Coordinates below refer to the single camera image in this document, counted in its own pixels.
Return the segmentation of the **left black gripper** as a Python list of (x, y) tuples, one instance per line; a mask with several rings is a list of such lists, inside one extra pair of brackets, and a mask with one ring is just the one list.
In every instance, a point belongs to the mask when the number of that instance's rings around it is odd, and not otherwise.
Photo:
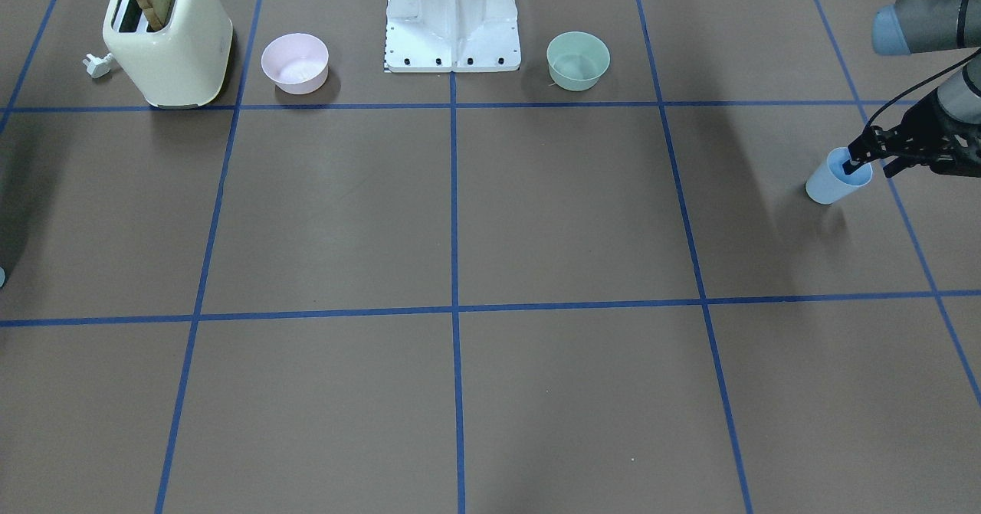
[(914, 166), (927, 166), (938, 175), (979, 178), (979, 124), (954, 119), (942, 107), (937, 93), (919, 100), (893, 129), (868, 124), (862, 137), (848, 144), (844, 175), (863, 165), (890, 159), (885, 176), (893, 178)]

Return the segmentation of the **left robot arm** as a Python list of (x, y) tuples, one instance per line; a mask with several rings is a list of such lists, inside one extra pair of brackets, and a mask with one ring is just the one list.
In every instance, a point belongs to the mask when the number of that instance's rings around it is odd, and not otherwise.
[(887, 178), (914, 166), (938, 175), (979, 176), (980, 0), (894, 0), (877, 11), (872, 45), (877, 54), (900, 56), (971, 47), (966, 60), (939, 72), (945, 81), (905, 110), (892, 129), (866, 123), (848, 145), (841, 165), (852, 175), (887, 160)]

